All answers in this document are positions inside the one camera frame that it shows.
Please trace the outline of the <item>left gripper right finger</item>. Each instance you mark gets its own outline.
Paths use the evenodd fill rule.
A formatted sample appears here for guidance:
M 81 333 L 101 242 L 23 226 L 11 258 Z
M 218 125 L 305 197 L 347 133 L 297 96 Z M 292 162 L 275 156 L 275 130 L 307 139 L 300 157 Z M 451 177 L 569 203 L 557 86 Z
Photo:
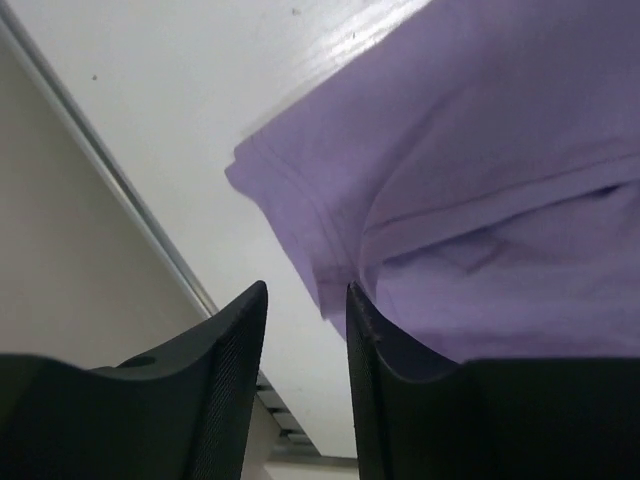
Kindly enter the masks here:
M 346 294 L 363 479 L 635 479 L 635 358 L 456 363 Z

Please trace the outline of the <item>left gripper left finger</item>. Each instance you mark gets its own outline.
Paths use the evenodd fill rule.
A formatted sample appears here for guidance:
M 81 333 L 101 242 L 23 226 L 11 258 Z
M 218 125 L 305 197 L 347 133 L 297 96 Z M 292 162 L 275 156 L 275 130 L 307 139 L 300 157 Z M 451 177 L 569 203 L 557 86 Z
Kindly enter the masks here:
M 256 282 L 116 367 L 1 358 L 5 479 L 237 479 L 268 306 Z

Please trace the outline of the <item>purple t shirt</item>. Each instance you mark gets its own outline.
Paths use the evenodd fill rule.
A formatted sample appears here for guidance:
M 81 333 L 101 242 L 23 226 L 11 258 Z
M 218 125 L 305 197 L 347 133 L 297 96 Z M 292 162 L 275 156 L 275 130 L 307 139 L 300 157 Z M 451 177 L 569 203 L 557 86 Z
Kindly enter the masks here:
M 321 315 L 455 361 L 639 353 L 639 5 L 433 1 L 227 178 Z

